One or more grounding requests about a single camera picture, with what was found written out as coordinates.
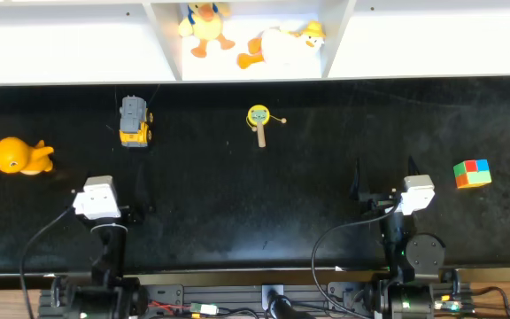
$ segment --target colorful cube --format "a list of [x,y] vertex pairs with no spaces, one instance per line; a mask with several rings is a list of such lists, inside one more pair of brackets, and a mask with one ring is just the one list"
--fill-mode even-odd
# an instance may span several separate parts
[[479,187],[491,183],[491,173],[486,159],[466,160],[453,167],[459,189]]

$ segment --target toy head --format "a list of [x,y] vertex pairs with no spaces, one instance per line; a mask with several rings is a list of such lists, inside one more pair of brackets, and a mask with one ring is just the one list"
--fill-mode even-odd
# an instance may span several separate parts
[[218,13],[218,7],[215,3],[190,3],[188,12],[190,24],[194,25],[196,22],[192,19],[192,13],[200,16],[204,21],[210,22],[213,20],[214,14]]
[[316,52],[324,44],[324,32],[322,32],[322,24],[317,21],[310,21],[308,27],[302,30],[301,40],[305,41],[306,45],[312,48],[312,51]]
[[261,122],[265,125],[271,119],[271,113],[263,105],[255,105],[249,109],[247,119],[252,125],[257,125],[257,122]]
[[29,161],[30,147],[17,137],[6,137],[0,141],[0,171],[18,173]]

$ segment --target black table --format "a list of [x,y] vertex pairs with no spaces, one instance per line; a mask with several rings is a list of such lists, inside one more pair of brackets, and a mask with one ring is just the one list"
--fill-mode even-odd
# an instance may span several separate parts
[[[308,267],[322,232],[359,219],[355,159],[373,191],[389,191],[409,155],[436,185],[416,226],[444,240],[446,264],[510,266],[510,77],[161,85],[153,146],[122,147],[121,98],[150,99],[156,88],[0,88],[0,139],[43,139],[56,151],[51,174],[0,173],[0,274],[18,272],[24,244],[89,175],[112,175],[122,205],[147,191],[153,200],[156,211],[127,237],[129,273]],[[266,149],[245,123],[255,104],[288,119],[266,126]],[[489,161],[493,183],[458,191],[452,167],[477,159]],[[380,268],[379,240],[375,224],[341,230],[319,265]],[[33,249],[27,272],[89,270],[99,249],[68,216]]]

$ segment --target blue square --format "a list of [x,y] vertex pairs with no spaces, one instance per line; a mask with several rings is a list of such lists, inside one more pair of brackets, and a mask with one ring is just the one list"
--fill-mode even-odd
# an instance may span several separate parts
[[486,159],[478,159],[475,161],[475,163],[477,165],[478,172],[489,170],[489,164],[487,164]]

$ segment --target toy truck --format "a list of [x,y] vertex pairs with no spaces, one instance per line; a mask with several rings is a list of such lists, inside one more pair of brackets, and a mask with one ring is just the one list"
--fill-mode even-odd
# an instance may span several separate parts
[[124,97],[121,100],[120,139],[126,147],[147,147],[152,139],[150,125],[152,113],[147,102],[140,97]]

